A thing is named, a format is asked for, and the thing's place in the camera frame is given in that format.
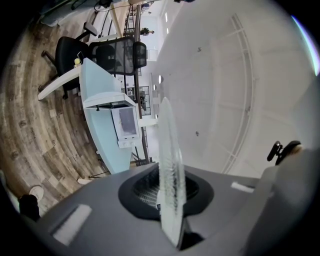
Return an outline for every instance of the round ceiling lamp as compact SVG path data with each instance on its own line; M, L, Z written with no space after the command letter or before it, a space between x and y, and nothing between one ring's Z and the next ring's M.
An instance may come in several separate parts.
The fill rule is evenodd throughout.
M164 82L164 78L161 75L159 75L159 84L161 84L163 82Z

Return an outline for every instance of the translucent blade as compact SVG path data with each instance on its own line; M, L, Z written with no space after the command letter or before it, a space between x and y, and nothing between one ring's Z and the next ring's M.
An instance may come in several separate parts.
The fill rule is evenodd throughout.
M160 105L158 125L161 227L178 247L186 203L186 179L175 119L166 97Z

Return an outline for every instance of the white sneaker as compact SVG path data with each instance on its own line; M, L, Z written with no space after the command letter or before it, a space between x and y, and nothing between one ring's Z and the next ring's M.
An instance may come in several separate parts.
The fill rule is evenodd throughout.
M36 197L38 203L44 197L44 189L41 186L34 186L30 189L29 195Z

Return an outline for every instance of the mesh chair backrest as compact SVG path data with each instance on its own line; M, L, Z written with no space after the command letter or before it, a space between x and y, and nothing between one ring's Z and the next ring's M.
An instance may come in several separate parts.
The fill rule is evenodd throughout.
M147 46L142 42L133 44L133 63L135 69L140 69L147 65Z
M136 72L134 38L131 36L92 42L89 50L91 59L110 74L133 76Z

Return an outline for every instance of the ceiling track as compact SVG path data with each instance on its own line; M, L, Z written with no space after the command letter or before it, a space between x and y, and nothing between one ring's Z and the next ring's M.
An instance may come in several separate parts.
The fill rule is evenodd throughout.
M248 129L251 123L255 99L255 78L253 74L252 55L248 38L237 14L234 14L231 17L231 22L234 27L234 32L232 32L232 34L237 34L238 41L241 47L244 66L245 92L240 126L232 150L229 152L229 156L225 161L224 167L222 168L223 174L229 173L234 163L238 159L239 152L241 151L241 148L247 137Z

